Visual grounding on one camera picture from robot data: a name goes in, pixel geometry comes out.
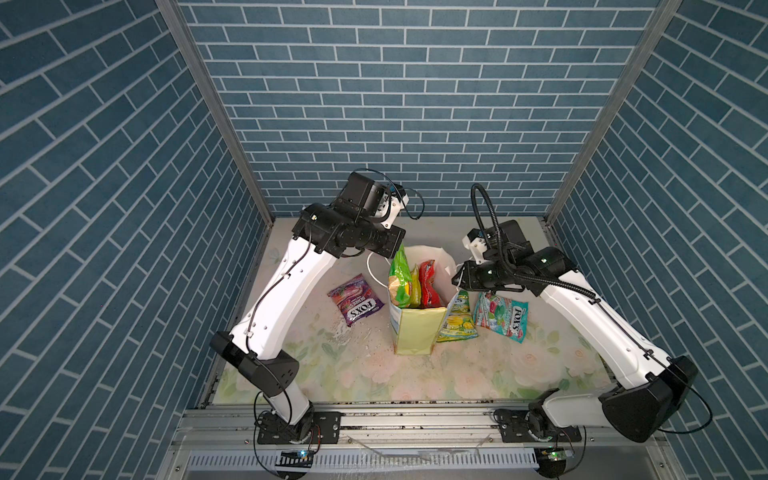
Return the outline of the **teal Fox's candy bag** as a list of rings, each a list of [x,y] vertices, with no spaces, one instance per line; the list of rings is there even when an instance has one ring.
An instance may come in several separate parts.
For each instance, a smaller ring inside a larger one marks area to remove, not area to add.
[[[474,310],[477,326],[522,344],[528,325],[528,303],[493,295],[480,294]]]

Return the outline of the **green yellow lemon candy bag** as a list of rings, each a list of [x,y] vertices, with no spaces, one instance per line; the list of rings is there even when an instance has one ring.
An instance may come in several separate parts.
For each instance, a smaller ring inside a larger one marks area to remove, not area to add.
[[[437,343],[471,340],[478,337],[473,316],[470,312],[469,294],[459,290],[448,315],[437,336]]]

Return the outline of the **purple Fox's candy bag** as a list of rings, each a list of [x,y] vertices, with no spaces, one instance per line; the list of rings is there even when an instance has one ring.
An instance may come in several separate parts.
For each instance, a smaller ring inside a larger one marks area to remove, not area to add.
[[[379,312],[384,307],[384,303],[362,274],[332,289],[327,296],[337,306],[348,327]]]

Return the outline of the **white green paper bag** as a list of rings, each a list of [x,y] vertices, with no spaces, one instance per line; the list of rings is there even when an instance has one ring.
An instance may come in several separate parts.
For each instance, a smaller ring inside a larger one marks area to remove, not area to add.
[[[409,268],[412,270],[427,260],[434,260],[436,266],[435,288],[441,298],[441,307],[432,309],[398,308],[393,305],[388,291],[388,276],[374,280],[385,288],[388,301],[389,322],[393,337],[394,353],[401,356],[429,355],[433,351],[437,336],[456,298],[458,288],[451,283],[457,272],[457,264],[444,249],[417,245],[405,247]]]

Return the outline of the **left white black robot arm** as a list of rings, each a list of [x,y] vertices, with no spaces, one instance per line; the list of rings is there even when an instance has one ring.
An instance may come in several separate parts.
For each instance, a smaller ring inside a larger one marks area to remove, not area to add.
[[[312,420],[312,404],[296,382],[299,363],[283,349],[301,307],[325,273],[349,249],[391,259],[405,232],[396,226],[407,209],[405,188],[364,168],[349,174],[329,204],[313,203],[299,214],[285,255],[254,306],[210,346],[268,400],[297,436]]]

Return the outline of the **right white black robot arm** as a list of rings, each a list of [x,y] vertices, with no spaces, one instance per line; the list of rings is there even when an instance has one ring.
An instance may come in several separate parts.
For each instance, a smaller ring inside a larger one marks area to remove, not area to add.
[[[471,257],[454,275],[454,285],[470,292],[532,293],[567,320],[613,373],[608,390],[570,394],[551,389],[531,402],[529,424],[535,436],[556,428],[611,427],[643,443],[692,393],[698,375],[693,361],[670,357],[635,330],[561,250],[535,251],[514,221],[474,228],[463,245]]]

